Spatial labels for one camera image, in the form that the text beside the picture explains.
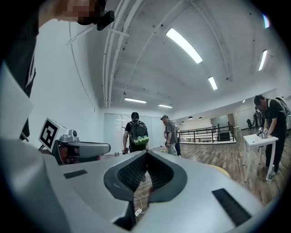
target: fluorescent light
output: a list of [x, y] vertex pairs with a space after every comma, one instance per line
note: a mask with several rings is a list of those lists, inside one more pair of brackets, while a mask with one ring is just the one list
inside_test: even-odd
[[138, 103], [143, 103], [143, 104], [146, 103], [146, 101], [143, 101], [143, 100], [135, 100], [135, 99], [130, 99], [130, 98], [125, 98], [124, 100], [126, 100], [126, 101], [132, 101], [132, 102], [138, 102]]
[[266, 56], [267, 56], [267, 50], [264, 50], [264, 51], [263, 51], [262, 61], [261, 61], [260, 67], [259, 67], [259, 71], [263, 68], [263, 65], [264, 65], [264, 62], [265, 62]]
[[160, 107], [168, 107], [168, 108], [172, 108], [172, 106], [167, 106], [167, 105], [162, 105], [162, 104], [159, 104]]
[[265, 16], [264, 14], [263, 14], [263, 17], [264, 17], [265, 28], [268, 28], [270, 26], [270, 22], [269, 22], [267, 16]]
[[216, 83], [215, 83], [214, 78], [213, 78], [213, 77], [210, 77], [210, 78], [208, 78], [208, 81], [210, 82], [212, 88], [213, 88], [214, 90], [216, 90], [216, 89], [217, 89], [217, 85], [216, 85]]
[[181, 48], [184, 49], [185, 52], [188, 53], [197, 64], [203, 61], [199, 54], [196, 52], [196, 50], [193, 48], [193, 46], [190, 45], [189, 42], [184, 37], [182, 37], [175, 29], [171, 28], [166, 33], [166, 35], [178, 45], [180, 45]]

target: ceiling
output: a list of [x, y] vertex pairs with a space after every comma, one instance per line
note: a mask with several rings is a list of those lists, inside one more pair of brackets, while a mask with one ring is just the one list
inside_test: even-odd
[[[109, 0], [107, 9], [116, 10], [118, 3]], [[87, 36], [91, 41], [89, 50], [95, 56], [89, 69], [98, 90], [100, 107], [136, 106], [164, 110], [158, 105], [172, 105], [173, 108], [167, 111], [177, 113], [176, 118], [181, 118], [187, 116], [182, 113], [185, 108], [195, 114], [233, 104], [254, 96], [256, 89], [250, 86], [269, 83], [262, 91], [265, 92], [274, 84], [272, 71], [278, 63], [274, 60], [281, 49], [280, 43], [271, 27], [265, 29], [262, 14], [245, 1], [129, 0], [124, 13], [115, 16], [116, 30], [129, 36], [123, 37], [120, 53], [116, 56], [120, 34], [114, 33], [105, 56], [105, 66], [102, 66], [103, 50], [108, 32], [103, 30], [99, 34], [96, 46], [93, 46], [96, 34]], [[201, 63], [196, 64], [166, 36], [170, 28], [178, 31], [195, 48], [203, 59]], [[258, 71], [264, 49], [268, 50], [268, 56], [263, 70]], [[102, 88], [101, 69], [105, 73], [106, 91]], [[210, 76], [216, 81], [218, 89], [215, 91], [208, 82]], [[126, 102], [125, 97], [147, 103]]]

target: black slot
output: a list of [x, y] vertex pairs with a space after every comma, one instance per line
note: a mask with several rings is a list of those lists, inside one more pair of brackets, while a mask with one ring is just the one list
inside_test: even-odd
[[212, 193], [236, 227], [251, 218], [251, 215], [224, 188], [212, 191]]
[[78, 171], [74, 171], [74, 172], [64, 173], [64, 176], [65, 176], [66, 179], [70, 179], [70, 178], [73, 178], [73, 177], [84, 175], [86, 173], [87, 172], [84, 169], [82, 169], [82, 170], [78, 170]]

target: white cable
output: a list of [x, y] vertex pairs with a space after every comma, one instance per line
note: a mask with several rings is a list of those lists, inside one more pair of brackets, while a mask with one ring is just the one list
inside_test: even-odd
[[140, 204], [141, 204], [141, 210], [142, 210], [142, 203], [141, 203], [141, 199], [138, 197], [138, 196], [134, 196], [134, 197], [136, 197], [136, 198], [138, 198], [139, 200], [140, 200]]

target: railing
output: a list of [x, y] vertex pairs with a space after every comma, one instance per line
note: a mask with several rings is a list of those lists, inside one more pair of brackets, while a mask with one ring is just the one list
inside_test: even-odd
[[179, 133], [180, 142], [224, 142], [234, 141], [233, 126], [219, 127], [208, 127], [201, 129], [182, 130]]

